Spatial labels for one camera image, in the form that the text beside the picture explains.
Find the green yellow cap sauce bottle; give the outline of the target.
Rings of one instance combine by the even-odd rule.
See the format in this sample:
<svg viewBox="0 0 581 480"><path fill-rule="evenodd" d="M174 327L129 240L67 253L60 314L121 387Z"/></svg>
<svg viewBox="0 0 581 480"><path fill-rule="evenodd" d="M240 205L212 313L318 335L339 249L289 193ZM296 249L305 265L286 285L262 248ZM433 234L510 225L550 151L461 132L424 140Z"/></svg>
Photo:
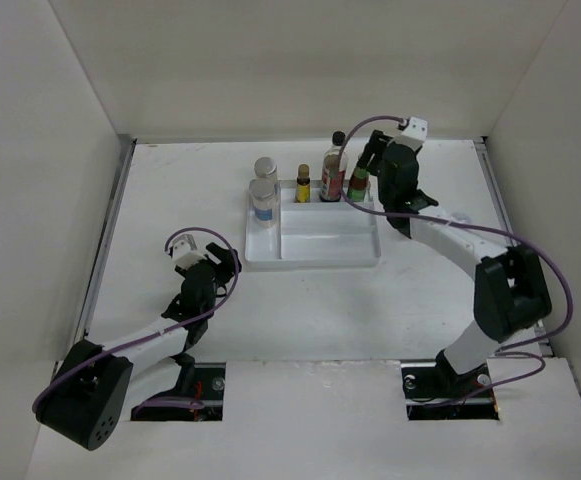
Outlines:
<svg viewBox="0 0 581 480"><path fill-rule="evenodd" d="M370 183L367 163L364 155L360 154L348 181L346 196L353 202L365 201Z"/></svg>

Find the tall black cap oil bottle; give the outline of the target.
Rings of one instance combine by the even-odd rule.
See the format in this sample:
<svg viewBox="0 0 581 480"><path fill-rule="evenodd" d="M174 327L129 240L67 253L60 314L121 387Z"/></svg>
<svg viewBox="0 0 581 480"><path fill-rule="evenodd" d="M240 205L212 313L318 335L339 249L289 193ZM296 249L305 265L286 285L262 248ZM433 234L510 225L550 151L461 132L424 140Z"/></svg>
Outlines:
<svg viewBox="0 0 581 480"><path fill-rule="evenodd" d="M319 198L323 202L340 200L348 164L347 154L341 152L345 140L344 132L335 131L331 147L324 154L319 191Z"/></svg>

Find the small yellow label bottle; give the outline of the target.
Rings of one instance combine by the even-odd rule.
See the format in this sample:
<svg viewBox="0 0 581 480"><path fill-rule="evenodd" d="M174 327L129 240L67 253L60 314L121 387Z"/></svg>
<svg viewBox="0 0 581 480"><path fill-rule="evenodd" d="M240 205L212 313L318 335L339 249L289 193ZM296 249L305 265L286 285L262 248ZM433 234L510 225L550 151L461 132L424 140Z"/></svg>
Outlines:
<svg viewBox="0 0 581 480"><path fill-rule="evenodd" d="M297 170L295 184L295 202L309 203L311 200L310 168L307 164L300 164Z"/></svg>

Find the blue label shaker jar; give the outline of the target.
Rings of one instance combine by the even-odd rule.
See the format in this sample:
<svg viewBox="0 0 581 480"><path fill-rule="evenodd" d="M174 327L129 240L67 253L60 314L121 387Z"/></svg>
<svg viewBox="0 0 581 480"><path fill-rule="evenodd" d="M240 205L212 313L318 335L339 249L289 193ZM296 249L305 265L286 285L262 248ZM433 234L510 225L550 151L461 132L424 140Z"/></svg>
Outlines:
<svg viewBox="0 0 581 480"><path fill-rule="evenodd" d="M262 227L270 228L276 223L277 194L275 184L264 178L253 179L249 194L255 220Z"/></svg>
<svg viewBox="0 0 581 480"><path fill-rule="evenodd" d="M254 173L257 178L278 182L277 164L271 157L260 157L254 163Z"/></svg>

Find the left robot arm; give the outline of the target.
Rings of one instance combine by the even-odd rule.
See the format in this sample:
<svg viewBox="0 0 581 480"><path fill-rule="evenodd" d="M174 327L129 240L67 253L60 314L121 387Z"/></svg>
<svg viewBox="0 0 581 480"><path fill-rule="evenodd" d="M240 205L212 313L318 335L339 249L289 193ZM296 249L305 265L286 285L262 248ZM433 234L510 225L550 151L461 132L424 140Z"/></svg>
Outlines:
<svg viewBox="0 0 581 480"><path fill-rule="evenodd" d="M151 408L201 405L185 399L194 387L189 351L208 330L242 265L235 249L215 243L175 260L182 283L148 327L100 345L87 339L69 350L48 389L33 404L36 420L82 448L102 446L119 421Z"/></svg>

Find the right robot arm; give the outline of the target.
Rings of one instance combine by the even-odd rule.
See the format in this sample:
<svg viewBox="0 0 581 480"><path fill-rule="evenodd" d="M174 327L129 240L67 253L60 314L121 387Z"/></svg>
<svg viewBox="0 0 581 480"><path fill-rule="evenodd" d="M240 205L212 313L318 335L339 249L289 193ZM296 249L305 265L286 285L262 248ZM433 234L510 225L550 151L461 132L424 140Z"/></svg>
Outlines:
<svg viewBox="0 0 581 480"><path fill-rule="evenodd" d="M453 220L420 188L424 141L375 130L356 166L376 178L380 214L395 230L444 256L473 282L472 320L424 377L434 397L454 400L511 337L551 313L552 301L535 247L522 239L512 246L489 240L497 229Z"/></svg>

